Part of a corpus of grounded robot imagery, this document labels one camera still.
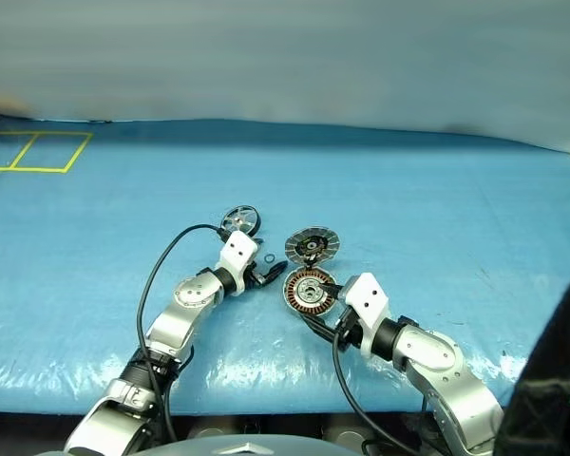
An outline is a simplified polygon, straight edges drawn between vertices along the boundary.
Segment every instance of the yellow tape line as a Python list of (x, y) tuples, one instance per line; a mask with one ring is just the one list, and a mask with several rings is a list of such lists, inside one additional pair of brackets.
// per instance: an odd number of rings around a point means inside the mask
[(21, 149), (21, 151), (17, 154), (17, 157), (15, 157), (15, 160), (12, 161), (12, 163), (9, 166), (9, 169), (14, 168), (15, 166), (17, 166), (17, 163), (23, 159), (23, 156), (26, 155), (26, 152), (29, 151), (29, 148), (33, 146), (33, 144), (36, 142), (36, 140), (40, 137), (40, 135), (36, 134), (36, 135), (32, 135), (32, 137), (30, 138), (30, 140), (28, 141), (28, 143), (26, 145), (23, 146), (23, 149)]
[(11, 168), (9, 166), (0, 166), (0, 171), (23, 171), (23, 172), (33, 172), (33, 173), (62, 173), (62, 174), (65, 174), (67, 172), (65, 168), (34, 168), (26, 166), (18, 166), (16, 168)]
[(83, 141), (82, 144), (80, 144), (78, 146), (78, 148), (76, 149), (76, 152), (74, 152), (74, 155), (72, 155), (72, 157), (69, 159), (69, 161), (66, 164), (66, 167), (64, 168), (65, 171), (64, 173), (66, 173), (67, 171), (69, 171), (69, 168), (72, 167), (72, 164), (74, 164), (74, 162), (76, 162), (76, 159), (78, 159), (78, 156), (80, 155), (80, 153), (85, 149), (86, 145), (88, 144), (89, 141), (91, 141), (91, 138), (93, 137), (92, 133), (87, 133), (86, 134), (86, 139)]

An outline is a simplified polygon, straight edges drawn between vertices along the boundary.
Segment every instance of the rotor disk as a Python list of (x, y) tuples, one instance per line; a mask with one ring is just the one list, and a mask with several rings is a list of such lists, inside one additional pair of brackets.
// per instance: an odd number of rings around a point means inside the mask
[(322, 283), (335, 283), (333, 277), (320, 268), (298, 268), (283, 285), (285, 302), (295, 311), (322, 315), (333, 307), (335, 299), (319, 288)]
[(297, 231), (285, 242), (285, 255), (297, 264), (315, 265), (333, 258), (340, 248), (338, 235), (322, 226)]

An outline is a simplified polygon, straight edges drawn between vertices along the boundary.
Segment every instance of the white wall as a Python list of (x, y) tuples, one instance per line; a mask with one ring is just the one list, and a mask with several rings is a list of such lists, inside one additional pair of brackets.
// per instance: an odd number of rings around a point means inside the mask
[(570, 150), (570, 1), (0, 0), (0, 112), (447, 130)]

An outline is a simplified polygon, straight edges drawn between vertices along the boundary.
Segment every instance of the yellow tape square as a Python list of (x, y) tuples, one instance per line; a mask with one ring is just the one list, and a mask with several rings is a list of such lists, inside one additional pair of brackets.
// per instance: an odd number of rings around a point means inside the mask
[[(74, 162), (78, 159), (80, 154), (85, 149), (88, 142), (93, 137), (92, 133), (86, 133), (82, 131), (0, 131), (0, 136), (8, 136), (8, 135), (27, 135), (31, 136), (29, 141), (21, 148), (17, 156), (14, 158), (12, 163), (9, 166), (0, 166), (0, 171), (16, 171), (16, 172), (30, 172), (30, 173), (61, 173), (65, 174), (69, 171), (69, 168), (72, 167)], [(17, 163), (24, 158), (24, 156), (28, 153), (28, 151), (32, 148), (34, 143), (38, 140), (38, 138), (43, 136), (80, 136), (81, 143), (76, 148), (72, 156), (67, 161), (66, 165), (61, 168), (52, 168), (52, 167), (44, 167), (44, 166), (37, 166), (37, 167), (30, 167), (30, 166), (18, 166)]]

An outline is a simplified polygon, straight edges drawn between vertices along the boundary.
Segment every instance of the blue tarp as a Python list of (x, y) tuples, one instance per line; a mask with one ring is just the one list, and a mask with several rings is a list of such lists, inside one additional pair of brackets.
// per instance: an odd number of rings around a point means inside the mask
[[(566, 153), (225, 121), (1, 120), (0, 131), (11, 133), (0, 135), (3, 167), (33, 132), (93, 134), (67, 172), (0, 171), (0, 411), (85, 413), (137, 347), (137, 302), (163, 248), (238, 204), (262, 215), (260, 267), (264, 254), (285, 257), (294, 231), (330, 227), (341, 249), (324, 268), (339, 281), (373, 272), (393, 315), (456, 339), (504, 404), (570, 281)], [(63, 169), (86, 137), (40, 135), (16, 166)], [(181, 242), (155, 281), (146, 327), (219, 248), (208, 233)], [(175, 413), (348, 410), (329, 345), (286, 308), (282, 280), (203, 322)], [(419, 409), (387, 363), (349, 351), (343, 367), (366, 409)]]

